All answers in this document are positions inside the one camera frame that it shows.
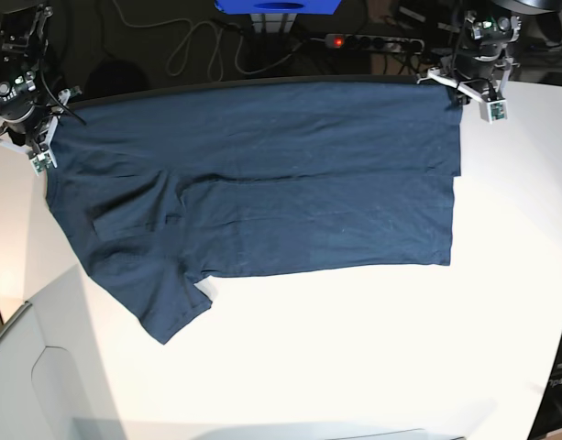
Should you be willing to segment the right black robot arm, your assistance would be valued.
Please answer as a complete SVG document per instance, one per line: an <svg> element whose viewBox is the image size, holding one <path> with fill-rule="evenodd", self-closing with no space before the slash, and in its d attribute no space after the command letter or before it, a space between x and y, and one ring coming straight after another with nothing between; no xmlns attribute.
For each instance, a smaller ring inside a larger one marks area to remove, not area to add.
<svg viewBox="0 0 562 440"><path fill-rule="evenodd" d="M0 147L24 154L37 173L56 167L52 140L79 87L63 87L50 53L49 1L0 5Z"/></svg>

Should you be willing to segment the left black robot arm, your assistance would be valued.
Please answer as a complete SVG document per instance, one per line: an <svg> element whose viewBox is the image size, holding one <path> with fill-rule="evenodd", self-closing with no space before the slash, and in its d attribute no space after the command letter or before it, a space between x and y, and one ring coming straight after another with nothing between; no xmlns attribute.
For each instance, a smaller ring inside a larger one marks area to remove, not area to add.
<svg viewBox="0 0 562 440"><path fill-rule="evenodd" d="M447 87L453 105L478 103L490 123L505 120L503 89L517 65L510 46L520 37L522 17L561 10L562 1L463 1L454 15L457 36L450 52L416 81Z"/></svg>

